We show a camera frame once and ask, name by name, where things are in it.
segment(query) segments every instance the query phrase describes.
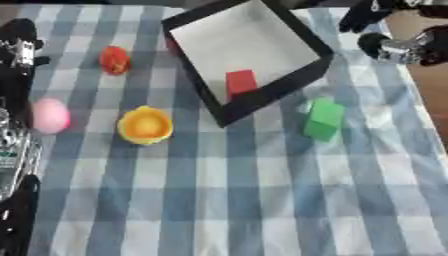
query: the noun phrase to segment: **red cube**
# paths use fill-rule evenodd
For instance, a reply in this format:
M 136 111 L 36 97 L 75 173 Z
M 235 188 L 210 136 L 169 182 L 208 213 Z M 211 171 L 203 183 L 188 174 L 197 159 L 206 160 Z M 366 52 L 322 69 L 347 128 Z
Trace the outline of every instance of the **red cube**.
M 257 89 L 254 73 L 250 69 L 226 73 L 227 98 Z

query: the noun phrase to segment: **table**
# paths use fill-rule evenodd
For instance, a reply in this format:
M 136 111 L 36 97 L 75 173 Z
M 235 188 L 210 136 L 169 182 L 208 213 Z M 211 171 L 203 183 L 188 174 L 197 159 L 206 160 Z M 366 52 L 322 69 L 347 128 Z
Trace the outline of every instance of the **table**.
M 26 5 L 53 58 L 33 99 L 58 98 L 73 125 L 45 136 L 29 255 L 445 255 L 447 158 L 406 68 L 338 34 L 346 9 L 295 12 L 336 52 L 328 73 L 226 129 L 216 126 L 163 42 L 178 9 Z M 370 31 L 385 30 L 383 24 Z M 124 76 L 100 72 L 109 44 Z M 330 142 L 300 135 L 307 99 L 346 107 Z M 137 147 L 115 123 L 162 108 L 175 132 Z

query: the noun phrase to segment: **cube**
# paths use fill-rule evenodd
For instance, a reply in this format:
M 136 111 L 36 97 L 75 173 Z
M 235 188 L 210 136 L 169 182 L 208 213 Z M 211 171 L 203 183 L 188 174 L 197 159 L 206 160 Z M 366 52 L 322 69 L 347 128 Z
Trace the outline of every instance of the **cube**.
M 303 134 L 321 141 L 329 141 L 340 129 L 344 107 L 325 98 L 313 101 Z
M 255 90 L 254 73 L 250 69 L 226 73 L 227 99 L 232 100 L 236 95 Z

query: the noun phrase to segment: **ball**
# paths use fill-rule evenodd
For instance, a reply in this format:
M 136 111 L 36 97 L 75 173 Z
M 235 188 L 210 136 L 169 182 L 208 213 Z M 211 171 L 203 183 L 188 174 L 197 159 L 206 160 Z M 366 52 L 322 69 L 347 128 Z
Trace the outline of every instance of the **ball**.
M 56 99 L 40 99 L 33 105 L 34 128 L 45 134 L 55 134 L 70 126 L 70 112 Z
M 130 60 L 123 48 L 107 46 L 100 53 L 99 63 L 108 74 L 120 75 L 129 69 Z

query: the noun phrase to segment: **orange bowl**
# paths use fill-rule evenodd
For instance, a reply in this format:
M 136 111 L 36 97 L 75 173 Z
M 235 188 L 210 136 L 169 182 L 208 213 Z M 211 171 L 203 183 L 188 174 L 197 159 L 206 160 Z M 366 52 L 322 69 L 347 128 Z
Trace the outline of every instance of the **orange bowl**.
M 127 112 L 118 121 L 118 133 L 129 142 L 151 145 L 167 139 L 173 133 L 173 124 L 160 109 L 141 106 Z

